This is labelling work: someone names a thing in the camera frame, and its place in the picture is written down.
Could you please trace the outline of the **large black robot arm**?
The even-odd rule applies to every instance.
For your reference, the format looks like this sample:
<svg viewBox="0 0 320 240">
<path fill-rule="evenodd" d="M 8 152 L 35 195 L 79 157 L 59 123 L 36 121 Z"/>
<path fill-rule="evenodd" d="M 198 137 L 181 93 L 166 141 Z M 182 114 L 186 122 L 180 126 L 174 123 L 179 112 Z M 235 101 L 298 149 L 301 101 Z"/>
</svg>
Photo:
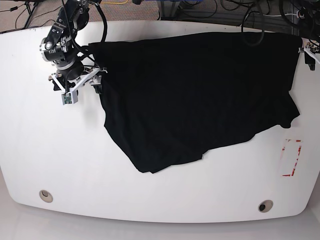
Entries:
<svg viewBox="0 0 320 240">
<path fill-rule="evenodd" d="M 89 82 L 95 89 L 101 87 L 97 74 L 102 72 L 98 64 L 84 66 L 82 60 L 89 58 L 87 46 L 79 46 L 75 38 L 89 20 L 89 6 L 94 5 L 98 10 L 102 22 L 103 32 L 101 40 L 107 37 L 108 23 L 100 5 L 100 0 L 68 0 L 62 2 L 57 21 L 40 45 L 40 52 L 46 62 L 51 62 L 57 72 L 49 77 L 53 81 L 54 90 L 60 91 L 64 104 L 74 104 L 77 100 L 77 90 Z M 304 53 L 305 64 L 314 71 L 320 62 L 320 2 L 318 0 L 300 0 L 295 16 L 300 23 L 294 23 L 284 13 L 284 2 L 279 2 L 280 17 L 294 29 L 305 32 L 310 38 L 300 48 Z"/>
</svg>

